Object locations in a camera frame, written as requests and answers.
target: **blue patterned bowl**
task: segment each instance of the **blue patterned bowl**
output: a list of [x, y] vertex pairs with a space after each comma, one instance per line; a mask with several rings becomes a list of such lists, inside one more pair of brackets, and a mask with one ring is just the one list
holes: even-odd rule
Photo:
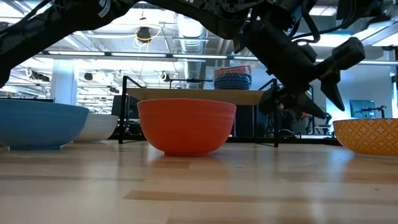
[[216, 70], [214, 87], [216, 90], [249, 90], [251, 86], [251, 67], [238, 66]]
[[10, 150], [59, 150], [75, 140], [88, 109], [58, 103], [0, 100], [0, 145]]

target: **yellow patterned bowl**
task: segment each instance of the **yellow patterned bowl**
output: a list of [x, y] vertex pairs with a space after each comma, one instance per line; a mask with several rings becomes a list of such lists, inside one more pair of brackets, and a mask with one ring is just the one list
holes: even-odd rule
[[340, 144], [355, 153], [398, 156], [398, 119], [351, 119], [333, 125]]

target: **exposed ductwork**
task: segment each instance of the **exposed ductwork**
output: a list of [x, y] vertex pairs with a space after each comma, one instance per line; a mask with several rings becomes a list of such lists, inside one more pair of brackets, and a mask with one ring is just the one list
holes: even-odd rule
[[[177, 16], [178, 33], [180, 37], [205, 38], [206, 29], [196, 20], [187, 16]], [[185, 54], [205, 53], [205, 42], [201, 40], [180, 40], [182, 52]], [[205, 79], [201, 75], [202, 62], [185, 62], [185, 78]]]

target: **wooden counter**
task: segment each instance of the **wooden counter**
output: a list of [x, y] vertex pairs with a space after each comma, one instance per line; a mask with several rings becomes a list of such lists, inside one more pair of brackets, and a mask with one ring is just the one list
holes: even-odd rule
[[0, 150], [1, 224], [398, 223], [398, 160], [322, 145], [162, 155], [116, 141]]
[[189, 98], [216, 100], [235, 105], [257, 105], [264, 91], [254, 90], [163, 90], [130, 88], [127, 89], [130, 96], [138, 100], [154, 100], [168, 98]]

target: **bowl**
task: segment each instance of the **bowl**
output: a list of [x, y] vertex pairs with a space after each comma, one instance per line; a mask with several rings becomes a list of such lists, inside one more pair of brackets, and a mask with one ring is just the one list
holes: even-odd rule
[[358, 154], [398, 156], [398, 119], [333, 122], [337, 140]]
[[114, 132], [119, 117], [106, 114], [89, 114], [85, 127], [73, 142], [99, 142], [107, 140]]
[[214, 88], [216, 90], [249, 90], [250, 86], [250, 66], [222, 68], [214, 72]]
[[137, 104], [142, 132], [166, 156], [206, 156], [231, 132], [236, 106], [212, 100], [163, 99]]
[[76, 139], [89, 110], [26, 100], [0, 100], [0, 145], [10, 150], [60, 149]]

